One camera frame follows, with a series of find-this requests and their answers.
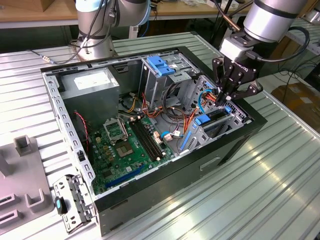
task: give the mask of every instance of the slotted aluminum surface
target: slotted aluminum surface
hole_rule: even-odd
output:
[[[302,18],[297,18],[296,20],[294,20],[291,27],[303,27],[307,29],[310,34],[310,43],[307,49],[316,55],[320,54],[320,45],[319,45],[320,25],[313,25]],[[305,43],[306,37],[301,31],[298,31],[298,30],[288,31],[286,33],[286,36],[296,41],[300,45],[303,45]]]
[[[118,40],[114,45],[120,55],[187,46],[208,66],[218,54],[190,33]],[[68,47],[40,52],[56,61],[72,54]],[[52,184],[74,169],[39,71],[47,66],[26,51],[0,55],[0,144],[18,135],[36,137],[54,198]],[[313,239],[320,230],[319,135],[267,93],[247,101],[268,120],[259,134],[228,163],[104,239]],[[94,222],[67,235],[56,210],[1,236],[29,238],[102,239]]]

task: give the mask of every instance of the blue wire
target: blue wire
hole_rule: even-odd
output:
[[[146,22],[146,29],[145,29],[144,33],[141,35],[141,38],[147,33],[148,28],[149,28],[149,21]]]
[[[169,131],[164,131],[164,132],[161,134],[161,138],[163,139],[164,136],[167,135],[167,134],[170,134],[170,132],[169,132]]]
[[[201,92],[201,93],[199,94],[199,98],[198,98],[199,109],[201,110],[201,112],[202,112],[203,114],[205,113],[205,110],[204,110],[203,107],[201,106],[201,97],[202,97],[202,94],[203,94],[203,93],[206,93],[206,92],[212,93],[212,89],[204,90],[203,92]]]

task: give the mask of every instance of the blue plastic latch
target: blue plastic latch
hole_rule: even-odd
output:
[[[201,126],[202,124],[206,123],[206,122],[209,122],[210,121],[210,118],[206,115],[206,114],[203,114],[203,115],[200,115],[198,116],[196,119],[195,119],[195,122]]]
[[[231,107],[229,107],[229,106],[225,106],[224,109],[226,110],[226,112],[227,112],[228,114],[232,112],[232,109],[231,109]]]
[[[57,201],[56,201],[56,208],[57,208],[57,209],[61,208],[60,200],[57,200]]]
[[[164,61],[159,56],[149,56],[146,58],[148,63],[152,66],[154,70],[160,75],[160,76],[166,76],[170,74],[174,74],[175,70],[170,68],[166,61]]]
[[[207,85],[209,88],[213,89],[214,87],[209,83],[209,82],[205,82],[205,85]]]
[[[186,135],[186,137],[185,137],[185,139],[184,139],[181,147],[180,147],[180,150],[181,150],[181,151],[185,148],[185,146],[186,146],[186,144],[187,144],[187,142],[188,142],[188,139],[190,138],[190,135],[191,135],[191,132],[189,131],[188,134]]]

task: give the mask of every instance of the yellow wire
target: yellow wire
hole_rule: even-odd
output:
[[[133,99],[132,107],[127,111],[127,113],[131,113],[135,109],[136,99],[136,97]]]

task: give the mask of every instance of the open computer tower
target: open computer tower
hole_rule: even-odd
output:
[[[227,162],[266,120],[245,100],[215,106],[213,72],[186,47],[42,69],[76,175],[54,184],[72,233],[101,235]]]

